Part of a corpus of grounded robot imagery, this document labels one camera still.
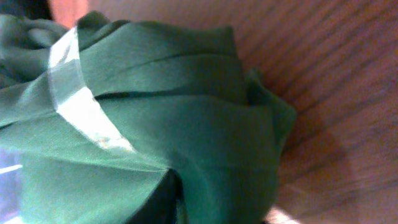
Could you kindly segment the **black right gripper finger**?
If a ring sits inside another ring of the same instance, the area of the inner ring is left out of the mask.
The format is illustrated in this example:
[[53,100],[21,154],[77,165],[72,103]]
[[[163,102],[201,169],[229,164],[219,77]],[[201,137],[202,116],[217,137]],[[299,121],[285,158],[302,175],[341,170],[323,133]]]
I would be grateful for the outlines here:
[[182,199],[181,179],[174,170],[168,170],[148,199],[125,224],[176,224],[178,205]]

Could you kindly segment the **green garment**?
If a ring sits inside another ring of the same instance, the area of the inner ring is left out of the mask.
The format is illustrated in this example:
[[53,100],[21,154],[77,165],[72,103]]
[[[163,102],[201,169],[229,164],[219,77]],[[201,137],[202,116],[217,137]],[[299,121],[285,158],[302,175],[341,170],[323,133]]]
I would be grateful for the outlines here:
[[244,73],[229,27],[1,16],[1,147],[24,223],[125,223],[168,170],[177,223],[260,223],[296,112]]

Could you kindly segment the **pink garment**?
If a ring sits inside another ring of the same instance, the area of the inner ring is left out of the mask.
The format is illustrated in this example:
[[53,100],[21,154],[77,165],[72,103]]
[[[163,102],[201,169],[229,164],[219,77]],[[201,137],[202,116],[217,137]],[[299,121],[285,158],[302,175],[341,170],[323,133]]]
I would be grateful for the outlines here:
[[72,28],[88,11],[89,0],[48,0],[55,22]]

